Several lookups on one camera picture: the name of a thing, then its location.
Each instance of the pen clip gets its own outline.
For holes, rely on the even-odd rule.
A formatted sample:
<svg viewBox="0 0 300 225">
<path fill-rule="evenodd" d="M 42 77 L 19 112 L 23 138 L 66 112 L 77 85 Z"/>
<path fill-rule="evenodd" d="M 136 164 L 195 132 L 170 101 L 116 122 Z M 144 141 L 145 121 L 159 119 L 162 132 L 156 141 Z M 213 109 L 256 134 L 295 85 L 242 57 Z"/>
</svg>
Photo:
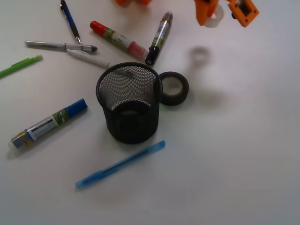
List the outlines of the pen clip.
<svg viewBox="0 0 300 225">
<path fill-rule="evenodd" d="M 61 9 L 62 13 L 64 14 L 66 20 L 68 20 L 62 4 L 60 4 L 60 9 Z"/>
</svg>

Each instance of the black marker cap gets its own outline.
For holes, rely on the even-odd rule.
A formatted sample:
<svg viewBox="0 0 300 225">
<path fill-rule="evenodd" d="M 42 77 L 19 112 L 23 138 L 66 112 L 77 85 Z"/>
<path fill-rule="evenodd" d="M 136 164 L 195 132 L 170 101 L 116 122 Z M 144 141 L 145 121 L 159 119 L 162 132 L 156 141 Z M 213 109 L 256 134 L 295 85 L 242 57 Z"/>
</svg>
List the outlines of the black marker cap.
<svg viewBox="0 0 300 225">
<path fill-rule="evenodd" d="M 97 50 L 98 50 L 98 48 L 92 45 L 92 52 L 95 52 Z"/>
<path fill-rule="evenodd" d="M 155 46 L 151 46 L 149 48 L 149 53 L 146 57 L 146 64 L 147 65 L 152 66 L 155 63 L 156 58 L 158 57 L 159 51 L 160 51 L 160 49 L 158 47 L 155 47 Z"/>
</svg>

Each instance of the navy blue pen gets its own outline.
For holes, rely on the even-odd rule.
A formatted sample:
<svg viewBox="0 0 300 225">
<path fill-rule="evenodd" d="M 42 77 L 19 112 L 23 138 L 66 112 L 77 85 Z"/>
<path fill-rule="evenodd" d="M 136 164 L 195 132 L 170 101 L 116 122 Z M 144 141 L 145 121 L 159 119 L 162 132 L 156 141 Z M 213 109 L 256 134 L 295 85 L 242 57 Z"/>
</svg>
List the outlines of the navy blue pen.
<svg viewBox="0 0 300 225">
<path fill-rule="evenodd" d="M 103 178 L 105 177 L 108 177 L 110 175 L 112 175 L 113 173 L 117 172 L 119 169 L 127 166 L 128 164 L 142 158 L 142 157 L 145 157 L 145 156 L 148 156 L 154 152 L 157 152 L 158 150 L 161 150 L 163 147 L 165 146 L 165 141 L 161 141 L 155 145 L 152 145 L 151 147 L 149 148 L 146 148 L 116 164 L 113 164 L 109 167 L 107 167 L 106 169 L 103 169 L 103 170 L 100 170 L 96 173 L 93 173 L 92 175 L 84 178 L 83 180 L 77 182 L 75 185 L 76 185 L 76 188 L 77 189 L 82 189 L 84 188 L 85 186 L 89 185 L 89 184 L 92 184 L 94 182 L 96 182 L 97 180 L 102 180 Z"/>
<path fill-rule="evenodd" d="M 77 41 L 79 42 L 79 44 L 81 44 L 78 30 L 77 30 L 77 28 L 75 26 L 75 23 L 74 23 L 74 21 L 72 19 L 72 16 L 70 14 L 70 11 L 69 11 L 69 9 L 67 7 L 67 4 L 66 4 L 65 0 L 60 0 L 60 9 L 61 9 L 62 13 L 65 15 L 65 17 L 66 17 L 66 19 L 67 19 L 67 21 L 68 21 L 68 23 L 69 23 L 69 25 L 71 27 L 71 30 L 72 30 L 75 38 L 77 39 Z"/>
</svg>

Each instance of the black mesh pencil cup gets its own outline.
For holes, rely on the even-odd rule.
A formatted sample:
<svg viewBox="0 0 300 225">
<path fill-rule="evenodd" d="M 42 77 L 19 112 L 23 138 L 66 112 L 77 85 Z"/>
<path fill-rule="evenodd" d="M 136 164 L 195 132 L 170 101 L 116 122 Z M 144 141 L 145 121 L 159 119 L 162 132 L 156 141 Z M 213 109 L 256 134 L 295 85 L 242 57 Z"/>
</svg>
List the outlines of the black mesh pencil cup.
<svg viewBox="0 0 300 225">
<path fill-rule="evenodd" d="M 158 127 L 162 83 L 141 63 L 121 63 L 100 77 L 96 95 L 109 132 L 123 143 L 146 141 Z"/>
</svg>

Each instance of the orange object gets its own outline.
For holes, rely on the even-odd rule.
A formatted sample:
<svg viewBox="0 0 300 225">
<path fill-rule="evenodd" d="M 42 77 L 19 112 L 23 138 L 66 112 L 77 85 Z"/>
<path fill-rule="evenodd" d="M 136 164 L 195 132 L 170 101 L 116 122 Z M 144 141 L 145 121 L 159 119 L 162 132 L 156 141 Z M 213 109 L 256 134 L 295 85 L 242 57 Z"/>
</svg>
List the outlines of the orange object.
<svg viewBox="0 0 300 225">
<path fill-rule="evenodd" d="M 121 5 L 127 0 L 116 0 Z M 142 4 L 148 5 L 151 0 L 140 0 Z M 243 27 L 247 27 L 259 14 L 258 9 L 253 4 L 252 0 L 227 0 L 228 6 L 232 11 L 233 17 L 238 19 Z M 196 3 L 196 18 L 201 26 L 204 26 L 209 17 L 215 13 L 219 0 L 195 0 Z"/>
<path fill-rule="evenodd" d="M 243 27 L 247 27 L 259 14 L 258 9 L 255 7 L 251 0 L 227 0 L 233 15 L 238 19 Z"/>
<path fill-rule="evenodd" d="M 211 17 L 213 15 L 218 2 L 219 0 L 195 0 L 196 17 L 201 26 L 206 23 L 207 17 Z"/>
<path fill-rule="evenodd" d="M 126 0 L 116 0 L 116 2 L 117 2 L 119 5 L 124 4 L 125 1 L 126 1 Z M 144 4 L 144 5 L 148 5 L 150 2 L 151 2 L 151 0 L 141 0 L 141 3 Z"/>
</svg>

